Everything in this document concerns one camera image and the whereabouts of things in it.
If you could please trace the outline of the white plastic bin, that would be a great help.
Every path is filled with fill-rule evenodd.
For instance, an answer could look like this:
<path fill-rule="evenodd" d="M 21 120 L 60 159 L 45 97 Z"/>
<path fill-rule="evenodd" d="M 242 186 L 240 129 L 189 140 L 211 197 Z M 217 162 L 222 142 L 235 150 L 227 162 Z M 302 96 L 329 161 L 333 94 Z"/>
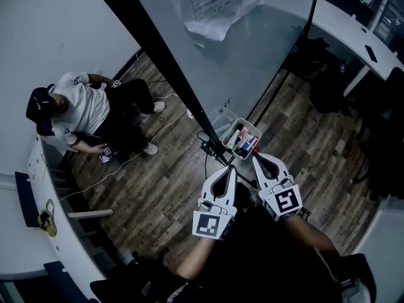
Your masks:
<path fill-rule="evenodd" d="M 233 132 L 235 131 L 235 127 L 239 124 L 239 123 L 243 123 L 243 124 L 251 124 L 250 122 L 246 121 L 243 118 L 237 118 L 235 120 L 235 122 L 231 125 L 230 129 L 225 133 L 224 137 L 222 138 L 222 145 L 225 147 L 225 149 L 230 152 L 231 154 L 233 154 L 227 147 L 226 144 L 229 141 L 231 135 L 233 134 Z"/>

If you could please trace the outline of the long white desk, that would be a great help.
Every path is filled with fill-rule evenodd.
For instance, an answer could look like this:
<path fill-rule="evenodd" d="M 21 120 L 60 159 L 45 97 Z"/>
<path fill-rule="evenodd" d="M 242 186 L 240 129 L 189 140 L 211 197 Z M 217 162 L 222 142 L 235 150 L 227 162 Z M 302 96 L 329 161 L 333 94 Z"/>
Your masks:
<path fill-rule="evenodd" d="M 358 77 L 363 78 L 368 71 L 372 71 L 386 80 L 393 68 L 404 71 L 404 64 L 379 38 L 333 4 L 317 0 L 312 23 L 341 42 L 361 60 L 363 67 Z M 365 45 L 372 47 L 377 62 L 371 61 Z"/>

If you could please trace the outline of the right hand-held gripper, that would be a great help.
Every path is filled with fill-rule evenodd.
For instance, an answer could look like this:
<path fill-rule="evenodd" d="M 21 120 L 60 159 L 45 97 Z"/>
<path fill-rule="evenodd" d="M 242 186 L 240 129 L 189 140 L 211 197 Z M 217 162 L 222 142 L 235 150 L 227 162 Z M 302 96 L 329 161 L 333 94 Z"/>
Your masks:
<path fill-rule="evenodd" d="M 302 209 L 299 187 L 283 161 L 267 153 L 252 156 L 263 206 L 274 221 L 296 215 Z"/>

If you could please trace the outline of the person's black clothing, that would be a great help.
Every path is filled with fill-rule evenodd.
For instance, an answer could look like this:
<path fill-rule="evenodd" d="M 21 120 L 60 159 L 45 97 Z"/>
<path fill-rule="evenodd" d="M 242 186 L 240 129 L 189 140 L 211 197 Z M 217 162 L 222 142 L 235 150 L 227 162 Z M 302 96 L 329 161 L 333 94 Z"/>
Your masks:
<path fill-rule="evenodd" d="M 376 303 L 376 283 L 363 254 L 328 257 L 251 200 L 248 188 L 238 184 L 234 226 L 215 242 L 197 278 L 182 278 L 186 284 L 167 303 L 342 303 L 340 284 L 348 279 L 362 282 Z"/>

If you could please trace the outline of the bunch of coloured pens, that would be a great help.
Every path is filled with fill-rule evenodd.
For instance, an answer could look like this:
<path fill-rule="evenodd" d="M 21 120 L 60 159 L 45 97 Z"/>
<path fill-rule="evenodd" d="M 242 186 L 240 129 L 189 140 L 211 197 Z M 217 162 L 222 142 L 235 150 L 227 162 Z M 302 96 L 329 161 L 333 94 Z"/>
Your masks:
<path fill-rule="evenodd" d="M 248 135 L 252 135 L 257 137 L 257 140 L 253 146 L 253 148 L 250 150 L 248 155 L 246 157 L 242 157 L 242 146 L 245 143 L 246 139 L 248 138 Z M 249 154 L 253 151 L 254 147 L 258 143 L 259 139 L 261 138 L 261 133 L 252 125 L 252 124 L 243 124 L 239 123 L 235 127 L 235 131 L 231 135 L 229 141 L 226 144 L 226 147 L 234 154 L 237 155 L 239 158 L 245 160 Z"/>

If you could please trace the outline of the small yellow bag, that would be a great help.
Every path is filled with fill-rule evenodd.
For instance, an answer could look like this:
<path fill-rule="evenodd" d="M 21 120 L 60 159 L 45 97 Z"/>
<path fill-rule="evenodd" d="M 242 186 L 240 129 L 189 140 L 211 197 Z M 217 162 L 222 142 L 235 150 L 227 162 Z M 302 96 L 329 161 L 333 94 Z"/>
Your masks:
<path fill-rule="evenodd" d="M 57 234 L 57 227 L 54 222 L 54 203 L 53 200 L 48 199 L 45 208 L 40 211 L 37 218 L 41 230 L 46 232 L 50 237 L 55 237 Z"/>

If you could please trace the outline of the crumpled paper sheet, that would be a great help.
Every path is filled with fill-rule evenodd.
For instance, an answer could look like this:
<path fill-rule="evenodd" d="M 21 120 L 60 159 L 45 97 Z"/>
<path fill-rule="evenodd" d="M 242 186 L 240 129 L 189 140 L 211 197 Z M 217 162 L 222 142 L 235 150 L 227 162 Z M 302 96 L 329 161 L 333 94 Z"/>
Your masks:
<path fill-rule="evenodd" d="M 229 28 L 259 0 L 179 0 L 182 21 L 189 32 L 222 41 Z"/>

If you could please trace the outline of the black backpack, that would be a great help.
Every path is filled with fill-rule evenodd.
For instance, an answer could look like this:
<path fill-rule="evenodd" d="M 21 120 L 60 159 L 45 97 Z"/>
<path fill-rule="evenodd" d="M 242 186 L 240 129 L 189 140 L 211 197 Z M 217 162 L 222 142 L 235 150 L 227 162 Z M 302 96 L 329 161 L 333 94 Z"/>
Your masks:
<path fill-rule="evenodd" d="M 312 80 L 310 101 L 322 114 L 341 111 L 344 116 L 351 117 L 348 103 L 343 96 L 347 86 L 347 63 L 328 51 L 329 45 L 323 39 L 316 41 L 322 43 L 318 60 L 326 64 L 326 69 Z"/>

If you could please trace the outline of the white wearable device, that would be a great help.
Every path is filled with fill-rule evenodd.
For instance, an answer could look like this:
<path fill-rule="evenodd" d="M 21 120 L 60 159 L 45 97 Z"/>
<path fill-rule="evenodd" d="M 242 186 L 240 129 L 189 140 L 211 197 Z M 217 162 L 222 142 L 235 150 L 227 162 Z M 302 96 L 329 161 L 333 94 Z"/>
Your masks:
<path fill-rule="evenodd" d="M 348 279 L 340 286 L 342 303 L 371 303 L 370 292 L 362 282 Z"/>

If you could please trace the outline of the dark blue panel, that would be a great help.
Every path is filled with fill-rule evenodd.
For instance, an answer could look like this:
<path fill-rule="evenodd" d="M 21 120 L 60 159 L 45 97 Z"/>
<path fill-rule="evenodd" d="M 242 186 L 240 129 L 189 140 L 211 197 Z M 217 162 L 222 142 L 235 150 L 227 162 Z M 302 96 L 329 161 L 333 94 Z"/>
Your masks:
<path fill-rule="evenodd" d="M 67 303 L 89 303 L 60 261 L 46 263 L 44 268 Z"/>
<path fill-rule="evenodd" d="M 20 200 L 23 218 L 27 227 L 39 227 L 39 212 L 33 196 L 28 174 L 15 172 L 16 188 Z"/>

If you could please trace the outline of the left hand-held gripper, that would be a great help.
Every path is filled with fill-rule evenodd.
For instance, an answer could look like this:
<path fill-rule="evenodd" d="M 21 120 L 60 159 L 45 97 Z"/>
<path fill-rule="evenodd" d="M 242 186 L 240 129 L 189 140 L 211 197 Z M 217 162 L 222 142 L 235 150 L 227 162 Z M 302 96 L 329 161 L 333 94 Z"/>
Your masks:
<path fill-rule="evenodd" d="M 237 214 L 237 208 L 232 206 L 236 187 L 237 170 L 233 165 L 219 169 L 205 180 L 202 198 L 198 200 L 198 210 L 193 213 L 193 235 L 224 240 Z M 210 200 L 225 206 L 213 204 Z"/>

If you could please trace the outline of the glass whiteboard with black frame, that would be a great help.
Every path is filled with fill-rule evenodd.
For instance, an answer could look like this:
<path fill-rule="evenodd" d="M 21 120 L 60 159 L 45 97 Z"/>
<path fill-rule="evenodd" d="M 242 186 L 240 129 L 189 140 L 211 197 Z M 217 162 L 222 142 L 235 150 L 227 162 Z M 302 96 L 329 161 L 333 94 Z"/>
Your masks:
<path fill-rule="evenodd" d="M 226 112 L 247 118 L 312 21 L 317 0 L 259 0 L 222 41 L 185 27 L 179 0 L 104 0 L 163 74 L 219 158 Z"/>

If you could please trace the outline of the black office chair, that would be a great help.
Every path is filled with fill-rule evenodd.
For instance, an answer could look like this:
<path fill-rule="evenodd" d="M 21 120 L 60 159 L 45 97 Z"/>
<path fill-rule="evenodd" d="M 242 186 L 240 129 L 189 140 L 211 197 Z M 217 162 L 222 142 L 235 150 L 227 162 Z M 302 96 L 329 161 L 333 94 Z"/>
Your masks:
<path fill-rule="evenodd" d="M 368 161 L 363 176 L 355 176 L 353 184 L 369 181 L 370 199 L 388 196 L 404 200 L 404 123 L 393 121 L 365 145 L 360 144 Z"/>
<path fill-rule="evenodd" d="M 348 94 L 347 105 L 355 109 L 369 128 L 385 124 L 404 129 L 404 71 L 393 68 L 387 80 L 373 73 Z"/>
<path fill-rule="evenodd" d="M 128 264 L 116 266 L 105 280 L 90 284 L 100 303 L 167 303 L 186 281 L 174 275 L 163 263 L 168 248 L 157 258 L 146 258 L 136 251 Z"/>

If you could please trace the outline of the curved white desk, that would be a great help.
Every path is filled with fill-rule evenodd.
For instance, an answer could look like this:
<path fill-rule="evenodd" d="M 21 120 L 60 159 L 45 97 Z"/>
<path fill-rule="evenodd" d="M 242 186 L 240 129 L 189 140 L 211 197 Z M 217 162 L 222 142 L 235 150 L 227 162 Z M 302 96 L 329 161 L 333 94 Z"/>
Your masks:
<path fill-rule="evenodd" d="M 114 211 L 71 210 L 68 200 L 81 192 L 73 191 L 73 184 L 66 171 L 54 168 L 49 163 L 46 144 L 40 136 L 34 139 L 27 171 L 37 208 L 39 211 L 50 211 L 51 220 L 56 227 L 56 234 L 50 237 L 50 243 L 70 277 L 77 285 L 82 286 L 89 285 L 92 281 L 105 280 L 105 273 L 96 264 L 89 250 L 85 249 L 71 223 L 86 218 L 108 217 Z"/>

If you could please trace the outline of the person's right forearm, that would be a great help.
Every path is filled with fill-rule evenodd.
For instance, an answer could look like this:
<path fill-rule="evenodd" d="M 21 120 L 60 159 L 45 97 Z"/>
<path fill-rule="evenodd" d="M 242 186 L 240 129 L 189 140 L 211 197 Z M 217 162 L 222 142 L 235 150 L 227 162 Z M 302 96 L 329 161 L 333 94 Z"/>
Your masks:
<path fill-rule="evenodd" d="M 291 234 L 306 246 L 319 249 L 320 252 L 325 253 L 328 257 L 335 258 L 340 256 L 331 239 L 300 215 L 288 217 L 283 223 Z"/>

